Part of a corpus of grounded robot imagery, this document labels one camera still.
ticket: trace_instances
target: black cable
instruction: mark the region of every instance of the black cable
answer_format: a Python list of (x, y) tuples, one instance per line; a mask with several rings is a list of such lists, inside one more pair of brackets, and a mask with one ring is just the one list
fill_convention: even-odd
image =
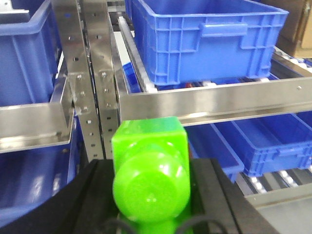
[(127, 234), (137, 234), (136, 230), (123, 220), (110, 218), (97, 230), (97, 234), (105, 234), (108, 228), (118, 227), (123, 229)]
[(186, 220), (180, 227), (178, 227), (178, 229), (175, 231), (175, 234), (183, 234), (188, 229), (201, 222), (207, 222), (208, 224), (213, 223), (222, 231), (222, 234), (228, 234), (228, 231), (221, 222), (211, 219), (211, 217), (207, 215), (198, 215)]

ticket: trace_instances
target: green cylindrical knob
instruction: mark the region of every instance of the green cylindrical knob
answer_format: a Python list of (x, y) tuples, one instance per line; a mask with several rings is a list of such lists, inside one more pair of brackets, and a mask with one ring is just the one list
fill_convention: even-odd
[(141, 152), (126, 161), (114, 181), (115, 201), (135, 222), (177, 217), (190, 197), (187, 170), (171, 155)]

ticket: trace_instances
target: blue plastic crate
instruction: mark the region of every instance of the blue plastic crate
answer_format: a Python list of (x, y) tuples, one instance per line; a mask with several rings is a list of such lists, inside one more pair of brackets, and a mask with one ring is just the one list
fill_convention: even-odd
[(312, 111), (300, 112), (297, 116), (312, 127)]
[(123, 71), (124, 71), (126, 78), (128, 80), (130, 92), (133, 94), (141, 93), (141, 88), (140, 88), (140, 85), (138, 84), (136, 73), (135, 73), (134, 68), (130, 62), (123, 65)]
[(76, 129), (67, 145), (0, 154), (0, 227), (56, 194), (78, 164)]
[(294, 114), (215, 124), (248, 176), (311, 165), (312, 128)]
[(216, 158), (231, 182), (244, 170), (244, 164), (213, 124), (185, 128), (194, 158)]
[(268, 77), (287, 11), (249, 0), (126, 0), (156, 85)]
[(48, 102), (60, 41), (50, 0), (12, 0), (25, 23), (0, 24), (0, 106)]

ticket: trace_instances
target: green plastic part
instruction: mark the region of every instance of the green plastic part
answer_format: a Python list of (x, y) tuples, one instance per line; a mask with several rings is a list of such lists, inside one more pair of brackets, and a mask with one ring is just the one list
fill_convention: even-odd
[(131, 120), (112, 140), (114, 199), (139, 234), (173, 234), (190, 198), (186, 132), (176, 117)]

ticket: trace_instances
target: crate handle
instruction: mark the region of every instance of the crate handle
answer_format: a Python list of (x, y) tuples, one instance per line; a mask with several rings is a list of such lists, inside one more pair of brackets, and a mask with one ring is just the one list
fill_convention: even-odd
[(279, 156), (292, 156), (292, 155), (297, 155), (297, 154), (303, 154), (305, 150), (305, 147), (296, 147), (296, 148), (291, 148), (291, 149), (279, 149), (278, 154)]
[(246, 23), (201, 24), (203, 38), (237, 37), (247, 34)]

